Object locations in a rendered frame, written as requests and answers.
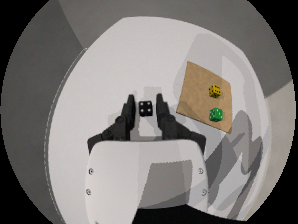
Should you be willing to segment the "green die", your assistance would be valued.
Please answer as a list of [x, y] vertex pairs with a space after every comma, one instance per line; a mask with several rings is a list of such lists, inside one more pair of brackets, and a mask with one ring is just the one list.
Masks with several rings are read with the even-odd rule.
[[221, 109], [218, 108], [214, 108], [212, 110], [210, 110], [210, 121], [214, 121], [214, 122], [218, 122], [223, 120], [223, 113]]

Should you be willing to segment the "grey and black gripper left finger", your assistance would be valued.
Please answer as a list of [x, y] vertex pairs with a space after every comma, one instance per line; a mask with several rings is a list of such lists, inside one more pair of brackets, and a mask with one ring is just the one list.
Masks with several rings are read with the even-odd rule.
[[124, 103], [121, 116], [115, 119], [115, 123], [102, 133], [90, 137], [87, 141], [89, 155], [95, 143], [104, 140], [130, 140], [130, 131], [135, 126], [136, 105], [133, 94], [129, 94], [127, 103]]

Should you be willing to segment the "tan square mat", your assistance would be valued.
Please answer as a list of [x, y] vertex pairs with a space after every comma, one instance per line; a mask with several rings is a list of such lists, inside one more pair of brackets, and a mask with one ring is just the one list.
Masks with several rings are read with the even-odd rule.
[[[209, 96], [209, 88], [213, 84], [220, 87], [221, 95], [217, 98]], [[215, 107], [222, 109], [222, 121], [209, 120], [210, 110]], [[230, 83], [215, 73], [187, 61], [176, 113], [231, 134], [232, 94]]]

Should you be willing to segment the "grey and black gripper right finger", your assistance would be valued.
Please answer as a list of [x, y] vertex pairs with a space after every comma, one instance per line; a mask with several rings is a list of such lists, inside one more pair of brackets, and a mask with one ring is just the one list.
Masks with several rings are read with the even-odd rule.
[[194, 140], [199, 144], [204, 156], [206, 137], [191, 132], [187, 127], [177, 122], [175, 116], [170, 114], [168, 103], [163, 101], [162, 93], [156, 95], [156, 114], [158, 127], [162, 130], [162, 140], [177, 139], [177, 136], [178, 139]]

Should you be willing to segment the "black die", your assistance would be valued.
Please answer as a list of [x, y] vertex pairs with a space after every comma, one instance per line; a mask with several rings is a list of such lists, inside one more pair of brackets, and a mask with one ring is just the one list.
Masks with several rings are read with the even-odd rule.
[[139, 115], [141, 117], [152, 116], [152, 101], [139, 101]]

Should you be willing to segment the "yellow die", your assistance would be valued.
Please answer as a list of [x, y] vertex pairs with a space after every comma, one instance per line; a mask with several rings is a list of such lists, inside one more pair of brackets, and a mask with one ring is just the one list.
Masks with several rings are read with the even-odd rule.
[[216, 86], [216, 85], [212, 85], [210, 88], [209, 88], [209, 96], [210, 97], [213, 97], [213, 98], [217, 98], [221, 95], [221, 91], [220, 91], [220, 87], [219, 86]]

